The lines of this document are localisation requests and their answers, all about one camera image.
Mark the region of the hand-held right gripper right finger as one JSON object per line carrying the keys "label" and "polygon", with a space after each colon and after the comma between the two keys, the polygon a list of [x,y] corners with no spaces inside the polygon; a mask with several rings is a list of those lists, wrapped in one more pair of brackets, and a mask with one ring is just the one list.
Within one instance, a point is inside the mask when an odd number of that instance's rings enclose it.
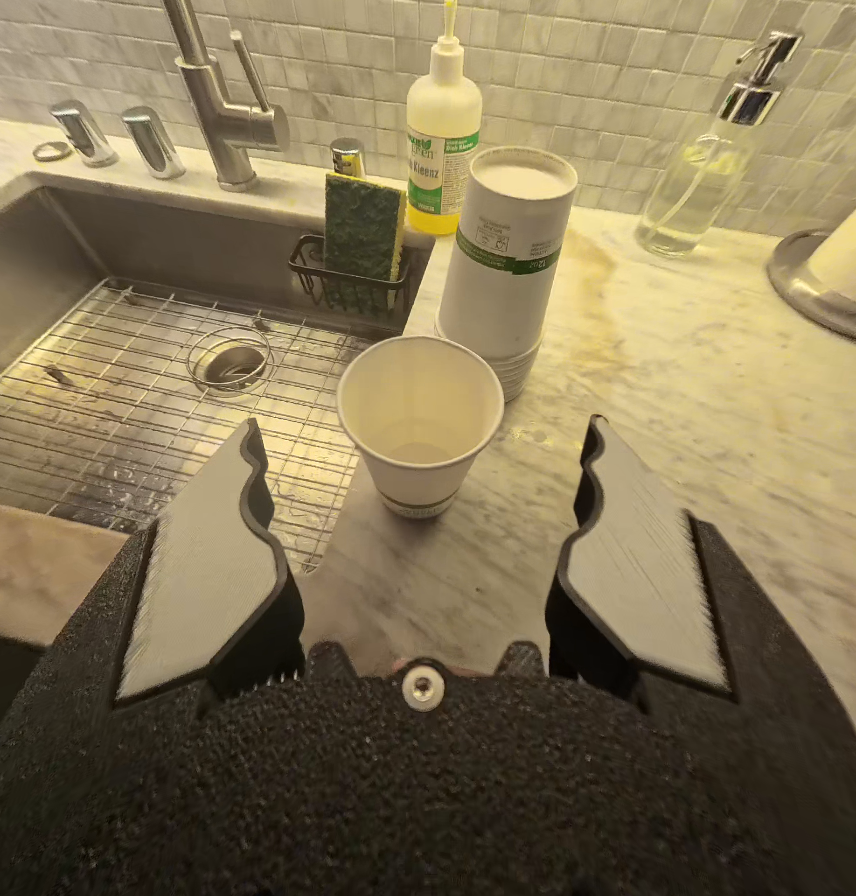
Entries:
{"label": "hand-held right gripper right finger", "polygon": [[731,698],[696,520],[601,414],[572,506],[545,607],[550,674],[623,699],[644,674]]}

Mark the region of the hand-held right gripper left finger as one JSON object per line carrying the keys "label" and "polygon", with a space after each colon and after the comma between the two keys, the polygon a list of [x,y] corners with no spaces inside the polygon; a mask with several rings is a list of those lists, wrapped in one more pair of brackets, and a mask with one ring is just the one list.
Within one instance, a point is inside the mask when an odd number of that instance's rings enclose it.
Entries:
{"label": "hand-held right gripper left finger", "polygon": [[139,702],[192,681],[220,697],[303,676],[305,614],[257,420],[243,421],[155,520],[116,685]]}

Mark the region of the white paper cup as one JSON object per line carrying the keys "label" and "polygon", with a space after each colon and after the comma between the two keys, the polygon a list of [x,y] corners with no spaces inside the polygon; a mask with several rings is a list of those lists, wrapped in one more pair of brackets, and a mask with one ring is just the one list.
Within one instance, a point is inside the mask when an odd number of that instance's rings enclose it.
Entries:
{"label": "white paper cup", "polygon": [[431,335],[377,342],[342,375],[336,411],[384,505],[431,519],[454,501],[500,429],[504,394],[489,364]]}

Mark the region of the white marble desk countertop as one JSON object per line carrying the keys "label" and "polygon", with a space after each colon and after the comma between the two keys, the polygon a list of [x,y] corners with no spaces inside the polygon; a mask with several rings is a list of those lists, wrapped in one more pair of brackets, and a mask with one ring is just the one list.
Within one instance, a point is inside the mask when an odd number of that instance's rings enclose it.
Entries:
{"label": "white marble desk countertop", "polygon": [[[74,185],[322,223],[320,169],[268,162],[262,195],[227,196],[201,151],[182,151],[184,177],[154,182],[125,138],[109,168],[33,159],[57,138],[0,120],[0,208]],[[336,639],[369,673],[419,654],[489,670],[515,639],[545,646],[545,592],[599,413],[725,534],[856,726],[856,345],[774,295],[773,238],[720,232],[667,262],[632,230],[616,212],[573,211],[533,370],[451,510],[403,521],[355,469],[326,553],[298,575],[305,643]],[[51,643],[127,536],[0,504],[0,635]]]}

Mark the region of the sink drain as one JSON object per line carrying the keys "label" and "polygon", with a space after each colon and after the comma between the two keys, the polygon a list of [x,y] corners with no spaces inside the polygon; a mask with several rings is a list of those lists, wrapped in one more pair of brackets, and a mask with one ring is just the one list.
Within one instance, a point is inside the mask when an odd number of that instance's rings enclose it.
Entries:
{"label": "sink drain", "polygon": [[264,330],[227,325],[198,337],[184,361],[188,378],[201,392],[229,399],[265,384],[273,353]]}

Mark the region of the white paper towel roll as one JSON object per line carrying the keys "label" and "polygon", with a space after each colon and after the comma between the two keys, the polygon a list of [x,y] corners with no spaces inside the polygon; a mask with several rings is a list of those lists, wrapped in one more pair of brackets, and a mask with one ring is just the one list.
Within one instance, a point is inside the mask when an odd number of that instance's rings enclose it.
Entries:
{"label": "white paper towel roll", "polygon": [[784,238],[766,262],[776,294],[794,311],[825,330],[856,342],[856,301],[828,287],[812,272],[809,261],[832,234],[801,230]]}
{"label": "white paper towel roll", "polygon": [[815,250],[807,266],[824,287],[856,303],[856,208]]}

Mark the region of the stainless steel sink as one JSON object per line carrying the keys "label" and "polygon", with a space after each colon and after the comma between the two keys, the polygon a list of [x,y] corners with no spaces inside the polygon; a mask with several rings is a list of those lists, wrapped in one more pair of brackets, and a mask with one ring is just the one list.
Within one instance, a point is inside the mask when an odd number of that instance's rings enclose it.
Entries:
{"label": "stainless steel sink", "polygon": [[[313,219],[243,217],[120,188],[29,187],[0,208],[0,373],[90,289],[112,278],[344,318],[379,330],[377,342],[400,335],[411,308],[374,319],[316,306],[304,293],[288,260],[301,236],[322,235],[322,229]],[[407,238],[404,246],[419,254],[412,306],[431,244]]]}

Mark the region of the clear glass soap dispenser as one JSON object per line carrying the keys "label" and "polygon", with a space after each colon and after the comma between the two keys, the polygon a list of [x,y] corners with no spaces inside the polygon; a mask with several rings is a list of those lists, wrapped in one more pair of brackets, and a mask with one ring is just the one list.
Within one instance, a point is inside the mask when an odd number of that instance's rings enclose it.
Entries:
{"label": "clear glass soap dispenser", "polygon": [[693,252],[738,189],[762,140],[763,123],[784,94],[783,69],[805,38],[774,28],[737,58],[710,112],[689,123],[655,182],[635,229],[648,252]]}

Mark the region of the green and yellow sponge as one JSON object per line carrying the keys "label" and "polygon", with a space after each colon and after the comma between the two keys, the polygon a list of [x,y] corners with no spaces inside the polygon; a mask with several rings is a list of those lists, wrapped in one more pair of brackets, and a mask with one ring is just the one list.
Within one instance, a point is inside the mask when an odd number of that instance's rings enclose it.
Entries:
{"label": "green and yellow sponge", "polygon": [[406,197],[396,187],[348,175],[325,178],[324,296],[331,307],[390,312],[396,292],[374,282],[397,282]]}

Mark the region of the chrome counter knob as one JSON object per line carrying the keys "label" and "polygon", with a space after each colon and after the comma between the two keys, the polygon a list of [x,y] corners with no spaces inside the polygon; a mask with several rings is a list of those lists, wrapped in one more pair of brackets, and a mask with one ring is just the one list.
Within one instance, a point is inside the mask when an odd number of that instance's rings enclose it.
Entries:
{"label": "chrome counter knob", "polygon": [[104,168],[119,161],[118,153],[81,101],[72,98],[58,102],[49,112],[84,165]]}
{"label": "chrome counter knob", "polygon": [[337,137],[329,146],[332,173],[364,181],[367,179],[363,144],[354,137]]}
{"label": "chrome counter knob", "polygon": [[132,106],[121,114],[121,121],[153,178],[175,180],[185,175],[186,167],[152,107]]}

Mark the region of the stainless steel gooseneck faucet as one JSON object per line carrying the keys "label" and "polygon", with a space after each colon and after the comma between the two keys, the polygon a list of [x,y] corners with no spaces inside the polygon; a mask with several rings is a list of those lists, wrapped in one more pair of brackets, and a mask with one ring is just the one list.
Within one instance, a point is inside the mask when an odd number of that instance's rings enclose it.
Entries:
{"label": "stainless steel gooseneck faucet", "polygon": [[273,106],[239,29],[232,46],[255,97],[255,104],[233,102],[219,61],[211,55],[189,1],[163,1],[179,49],[176,65],[185,82],[203,134],[217,183],[226,192],[246,193],[257,186],[249,150],[286,152],[290,126],[282,107]]}

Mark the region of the yellow dish soap bottle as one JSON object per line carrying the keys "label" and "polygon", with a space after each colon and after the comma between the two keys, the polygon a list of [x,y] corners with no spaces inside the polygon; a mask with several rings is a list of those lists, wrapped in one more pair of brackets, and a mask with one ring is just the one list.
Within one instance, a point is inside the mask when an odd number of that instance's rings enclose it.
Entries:
{"label": "yellow dish soap bottle", "polygon": [[408,220],[434,237],[456,232],[480,142],[482,98],[465,76],[456,12],[456,1],[444,2],[429,72],[412,84],[406,103]]}

